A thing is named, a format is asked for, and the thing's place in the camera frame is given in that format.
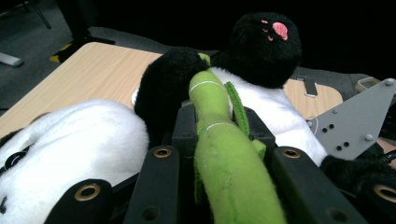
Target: black fur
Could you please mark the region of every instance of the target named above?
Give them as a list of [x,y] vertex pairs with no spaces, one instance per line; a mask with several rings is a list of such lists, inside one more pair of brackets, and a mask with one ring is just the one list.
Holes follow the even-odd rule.
[[195,49],[174,48],[151,63],[142,76],[134,105],[148,127],[149,146],[159,146],[173,131],[177,111],[188,100],[192,77],[209,68]]
[[396,170],[376,157],[345,161],[328,156],[320,169],[339,189],[353,195],[358,195],[366,182],[388,180],[396,188]]
[[[274,22],[287,27],[287,40],[275,32]],[[211,57],[212,66],[227,69],[247,82],[271,89],[283,88],[301,61],[302,46],[296,25],[287,17],[272,12],[243,16],[233,28],[227,49]]]

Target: brass grommet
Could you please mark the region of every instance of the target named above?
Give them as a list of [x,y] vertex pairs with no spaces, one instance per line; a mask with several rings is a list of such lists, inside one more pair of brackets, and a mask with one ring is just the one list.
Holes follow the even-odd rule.
[[297,158],[301,157],[300,152],[298,152],[298,151],[296,151],[294,149],[291,149],[291,148],[283,149],[282,153],[283,153],[284,156],[292,158],[292,159],[297,159]]
[[158,148],[157,150],[154,151],[154,156],[157,158],[165,158],[170,156],[172,153],[172,150],[169,150],[168,148]]
[[95,183],[84,185],[81,188],[79,188],[78,191],[76,192],[75,199],[80,202],[85,202],[96,197],[99,194],[99,192],[100,192],[100,186]]
[[381,198],[396,203],[396,189],[387,187],[385,185],[375,185],[374,192]]

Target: gray metal bracket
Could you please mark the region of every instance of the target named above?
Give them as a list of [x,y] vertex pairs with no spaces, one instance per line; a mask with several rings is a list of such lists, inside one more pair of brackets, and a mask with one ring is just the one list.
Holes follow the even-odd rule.
[[311,131],[334,157],[354,160],[372,146],[396,91],[387,78],[308,121]]

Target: stuffed panda toy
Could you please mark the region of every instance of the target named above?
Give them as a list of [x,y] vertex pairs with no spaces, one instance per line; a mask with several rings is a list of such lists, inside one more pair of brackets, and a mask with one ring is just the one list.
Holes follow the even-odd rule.
[[44,223],[80,181],[112,187],[140,172],[145,122],[121,103],[92,99],[50,112],[0,145],[0,223]]
[[142,76],[133,104],[147,124],[151,147],[161,145],[165,134],[174,130],[177,111],[189,100],[191,78],[210,67],[222,83],[233,83],[242,104],[258,114],[278,147],[304,151],[343,192],[358,195],[370,181],[395,189],[396,170],[377,157],[346,161],[329,155],[291,104],[283,86],[302,62],[303,51],[298,29],[286,16],[244,15],[235,24],[228,47],[210,56],[210,65],[198,53],[171,49]]

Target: white thread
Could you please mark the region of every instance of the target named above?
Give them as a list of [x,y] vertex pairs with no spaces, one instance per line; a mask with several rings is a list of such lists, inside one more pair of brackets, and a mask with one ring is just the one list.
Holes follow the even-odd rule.
[[199,85],[201,85],[201,84],[206,84],[206,83],[216,84],[216,85],[222,87],[223,89],[225,89],[223,85],[220,85],[220,84],[217,83],[217,82],[214,82],[214,81],[203,81],[203,82],[200,82],[200,83],[197,83],[197,84],[193,85],[193,86],[190,88],[190,92],[191,92],[195,87],[197,87],[197,86],[199,86]]
[[312,120],[312,119],[315,119],[316,120],[316,122],[317,122],[317,127],[315,127],[315,130],[314,130],[314,135],[317,135],[317,131],[318,131],[318,127],[319,127],[319,120],[318,120],[318,118],[317,117],[310,117],[310,118],[307,118],[308,120]]
[[208,126],[206,127],[205,132],[207,132],[209,129],[211,129],[211,128],[215,127],[215,126],[218,126],[218,125],[220,125],[220,124],[231,124],[231,123],[222,122],[222,123],[213,123],[213,124],[210,124],[210,125],[208,125]]

